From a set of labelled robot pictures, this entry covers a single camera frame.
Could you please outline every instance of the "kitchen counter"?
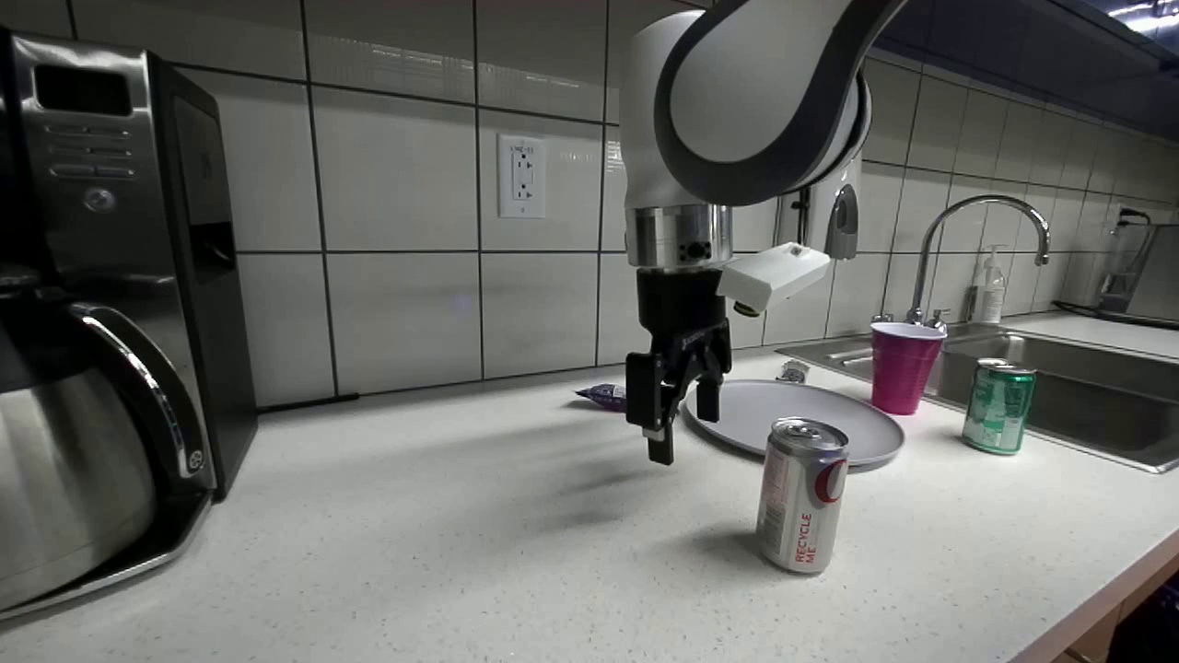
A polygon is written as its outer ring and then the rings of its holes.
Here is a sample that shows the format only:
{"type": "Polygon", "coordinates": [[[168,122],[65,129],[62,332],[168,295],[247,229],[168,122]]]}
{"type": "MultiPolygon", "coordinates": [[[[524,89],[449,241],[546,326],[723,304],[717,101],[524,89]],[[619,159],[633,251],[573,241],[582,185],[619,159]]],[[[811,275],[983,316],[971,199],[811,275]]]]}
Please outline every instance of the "kitchen counter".
{"type": "Polygon", "coordinates": [[[1179,366],[1179,332],[1171,329],[1146,329],[1146,326],[1118,326],[1118,321],[1067,316],[1067,315],[1020,316],[1020,321],[1007,321],[1007,329],[1056,339],[1056,344],[1103,345],[1114,353],[1138,353],[1138,358],[1179,366]]]}
{"type": "Polygon", "coordinates": [[[264,418],[177,569],[0,634],[0,660],[1010,660],[1176,531],[1179,473],[1039,435],[983,458],[923,402],[852,475],[834,569],[792,577],[753,554],[759,466],[686,429],[647,466],[570,407],[604,376],[264,418]]]}

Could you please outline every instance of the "white plate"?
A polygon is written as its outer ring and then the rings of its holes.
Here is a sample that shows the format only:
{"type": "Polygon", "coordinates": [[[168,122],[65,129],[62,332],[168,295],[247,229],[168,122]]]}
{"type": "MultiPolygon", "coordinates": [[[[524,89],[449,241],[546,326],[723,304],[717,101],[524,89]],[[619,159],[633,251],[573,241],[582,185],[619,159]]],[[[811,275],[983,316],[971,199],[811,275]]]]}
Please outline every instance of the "white plate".
{"type": "Polygon", "coordinates": [[[746,458],[766,458],[766,435],[777,418],[805,418],[838,429],[848,435],[852,467],[879,467],[907,442],[900,425],[872,407],[798,382],[732,378],[723,386],[717,425],[695,418],[695,394],[680,407],[695,431],[746,458]]]}

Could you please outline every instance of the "white tile wall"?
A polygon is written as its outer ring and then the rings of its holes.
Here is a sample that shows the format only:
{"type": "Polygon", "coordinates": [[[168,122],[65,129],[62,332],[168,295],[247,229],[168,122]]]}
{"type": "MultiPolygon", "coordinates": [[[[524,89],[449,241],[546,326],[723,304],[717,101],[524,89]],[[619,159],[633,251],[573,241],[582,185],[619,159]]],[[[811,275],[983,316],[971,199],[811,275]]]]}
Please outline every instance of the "white tile wall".
{"type": "Polygon", "coordinates": [[[480,113],[482,251],[595,251],[599,129],[527,113],[480,113]],[[502,214],[502,139],[546,139],[546,216],[502,214]]]}
{"type": "Polygon", "coordinates": [[[626,254],[599,254],[599,321],[595,361],[624,366],[626,353],[647,351],[651,337],[638,326],[638,288],[626,254]]]}
{"type": "Polygon", "coordinates": [[[878,164],[907,164],[921,74],[869,58],[867,78],[872,89],[872,133],[863,151],[878,164]]]}
{"type": "Polygon", "coordinates": [[[907,180],[901,165],[878,165],[878,164],[863,165],[858,251],[891,251],[901,180],[907,180]]]}
{"type": "Polygon", "coordinates": [[[593,366],[595,254],[487,254],[487,376],[593,366]]]}
{"type": "Polygon", "coordinates": [[[304,0],[308,78],[476,101],[470,0],[304,0]]]}
{"type": "MultiPolygon", "coordinates": [[[[157,48],[222,101],[264,407],[619,366],[643,351],[624,254],[619,46],[680,9],[75,0],[80,36],[157,48]],[[497,216],[502,133],[549,145],[549,216],[497,216]]],[[[71,32],[65,0],[6,0],[0,21],[71,32]]],[[[951,315],[991,242],[1007,248],[1010,315],[1025,315],[1094,293],[1118,207],[1176,216],[1171,139],[900,57],[869,57],[867,78],[878,95],[867,254],[771,321],[732,316],[737,345],[863,332],[878,315],[901,315],[921,235],[961,196],[1028,196],[1053,224],[1053,261],[1030,266],[1030,231],[1002,207],[970,207],[947,224],[923,293],[951,315]]],[[[775,202],[737,216],[737,251],[792,224],[775,202]]]]}
{"type": "Polygon", "coordinates": [[[991,178],[1010,101],[986,89],[970,89],[958,133],[955,172],[991,178]]]}
{"type": "Polygon", "coordinates": [[[308,107],[303,86],[197,74],[218,95],[239,251],[319,251],[308,107]]]}
{"type": "Polygon", "coordinates": [[[239,258],[258,407],[335,397],[323,261],[318,254],[239,258]]]}
{"type": "Polygon", "coordinates": [[[824,337],[867,332],[884,306],[886,254],[858,254],[856,261],[835,261],[834,310],[824,337]]]}
{"type": "Polygon", "coordinates": [[[604,139],[599,251],[626,251],[626,165],[619,129],[604,139]]]}
{"type": "Polygon", "coordinates": [[[910,169],[900,187],[891,251],[921,251],[923,229],[951,202],[951,172],[910,169]]]}
{"type": "Polygon", "coordinates": [[[951,86],[938,78],[921,78],[916,122],[915,122],[915,139],[910,139],[910,165],[921,165],[921,169],[951,169],[955,165],[961,112],[966,112],[961,86],[951,86]]]}
{"type": "Polygon", "coordinates": [[[476,254],[330,254],[342,394],[480,378],[476,254]]]}
{"type": "Polygon", "coordinates": [[[996,178],[1030,180],[1041,146],[1041,112],[1036,105],[1007,105],[996,178]]]}
{"type": "Polygon", "coordinates": [[[77,36],[172,63],[303,78],[298,0],[75,0],[77,36]]]}
{"type": "Polygon", "coordinates": [[[318,94],[330,251],[476,251],[476,112],[318,94]]]}
{"type": "Polygon", "coordinates": [[[604,118],[604,0],[480,0],[480,105],[604,118]]]}

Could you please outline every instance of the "plastic cup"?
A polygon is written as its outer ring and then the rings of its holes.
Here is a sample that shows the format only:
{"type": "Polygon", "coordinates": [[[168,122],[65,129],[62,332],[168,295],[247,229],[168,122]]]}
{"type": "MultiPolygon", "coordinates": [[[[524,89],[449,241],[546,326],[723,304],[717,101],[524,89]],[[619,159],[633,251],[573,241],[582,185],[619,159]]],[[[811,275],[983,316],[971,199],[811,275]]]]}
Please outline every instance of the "plastic cup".
{"type": "Polygon", "coordinates": [[[916,412],[947,332],[921,326],[872,326],[872,407],[896,418],[916,412]]]}

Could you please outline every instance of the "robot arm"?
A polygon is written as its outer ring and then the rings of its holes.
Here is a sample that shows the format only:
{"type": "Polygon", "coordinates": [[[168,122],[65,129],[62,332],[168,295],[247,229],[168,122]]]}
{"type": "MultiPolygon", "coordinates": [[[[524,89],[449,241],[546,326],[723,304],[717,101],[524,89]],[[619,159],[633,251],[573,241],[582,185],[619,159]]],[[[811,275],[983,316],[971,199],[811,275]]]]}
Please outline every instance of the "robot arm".
{"type": "Polygon", "coordinates": [[[713,0],[630,42],[624,58],[626,251],[647,353],[626,358],[626,419],[647,458],[675,462],[669,419],[695,382],[717,418],[732,366],[725,300],[762,310],[771,293],[821,275],[824,254],[777,248],[728,261],[728,214],[805,187],[867,133],[858,63],[901,0],[713,0]]]}

